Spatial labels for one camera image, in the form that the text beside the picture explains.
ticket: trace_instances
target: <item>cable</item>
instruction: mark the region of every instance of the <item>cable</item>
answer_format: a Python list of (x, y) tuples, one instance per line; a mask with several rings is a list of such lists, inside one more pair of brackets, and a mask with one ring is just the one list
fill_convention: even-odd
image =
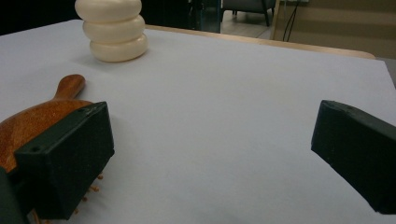
[(297, 1), (295, 8), (294, 8), (293, 12), (292, 12), (291, 15), (290, 15), (290, 18), (289, 18), (289, 20), (288, 20), (288, 24), (286, 25), (286, 28), (285, 28), (285, 32), (283, 33), (283, 39), (282, 39), (283, 41), (285, 41), (285, 36), (286, 36), (286, 33), (288, 32), (289, 24), (290, 24), (290, 22), (291, 22), (291, 26), (290, 26), (290, 30), (289, 30), (289, 35), (288, 35), (288, 39), (287, 39), (287, 42), (289, 42), (291, 30), (292, 30), (292, 28), (293, 28), (294, 21), (295, 21), (295, 18), (296, 18), (296, 14), (297, 14), (297, 7), (299, 6), (300, 2), (301, 2), (301, 0), (298, 0), (298, 1)]

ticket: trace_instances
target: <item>stacked rings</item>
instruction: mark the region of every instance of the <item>stacked rings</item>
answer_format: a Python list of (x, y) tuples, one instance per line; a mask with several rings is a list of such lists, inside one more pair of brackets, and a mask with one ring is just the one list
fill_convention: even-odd
[(123, 62), (143, 54), (148, 47), (139, 15), (140, 0), (77, 0), (77, 14), (84, 20), (91, 53), (104, 62)]

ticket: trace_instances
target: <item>screw hole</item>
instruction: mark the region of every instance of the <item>screw hole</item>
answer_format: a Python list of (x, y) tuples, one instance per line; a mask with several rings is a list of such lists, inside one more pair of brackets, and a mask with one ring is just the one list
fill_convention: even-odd
[(41, 148), (39, 147), (32, 147), (32, 149), (30, 149), (32, 152), (38, 152), (39, 150), (41, 150)]

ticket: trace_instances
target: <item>brush handle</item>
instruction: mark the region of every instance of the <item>brush handle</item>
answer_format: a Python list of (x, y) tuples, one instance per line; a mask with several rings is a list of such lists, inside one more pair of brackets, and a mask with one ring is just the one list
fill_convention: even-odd
[(53, 99), (74, 99), (85, 86), (85, 78), (82, 75), (69, 75), (61, 79), (58, 90)]

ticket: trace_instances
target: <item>wooden table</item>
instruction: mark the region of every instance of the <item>wooden table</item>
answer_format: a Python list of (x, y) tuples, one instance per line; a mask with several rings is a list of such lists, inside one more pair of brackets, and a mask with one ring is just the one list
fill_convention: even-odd
[(297, 43), (259, 39), (259, 38), (237, 36), (237, 35), (223, 35), (223, 34), (216, 34), (216, 33), (209, 33), (209, 32), (177, 29), (177, 28), (172, 28), (172, 27), (154, 26), (154, 25), (146, 25), (146, 27), (151, 30), (177, 32), (177, 33), (188, 34), (188, 35), (209, 36), (209, 37), (215, 37), (215, 38), (220, 38), (220, 39), (234, 40), (234, 41), (239, 41), (239, 42), (254, 43), (254, 44), (260, 44), (260, 45), (268, 45), (268, 46), (288, 48), (288, 49), (302, 49), (302, 50), (310, 50), (310, 51), (314, 51), (314, 52), (324, 52), (324, 53), (339, 54), (339, 55), (358, 57), (358, 58), (375, 59), (375, 56), (371, 53), (358, 51), (358, 50), (352, 50), (352, 49), (335, 49), (335, 48), (328, 48), (328, 47), (321, 47), (321, 46), (297, 44)]
[(50, 99), (75, 73), (87, 79), (80, 99), (108, 103), (116, 153), (94, 183), (101, 190), (53, 223), (396, 222), (310, 150), (321, 100), (396, 124), (383, 62), (148, 26), (144, 55), (102, 63), (81, 26), (0, 36), (0, 119)]

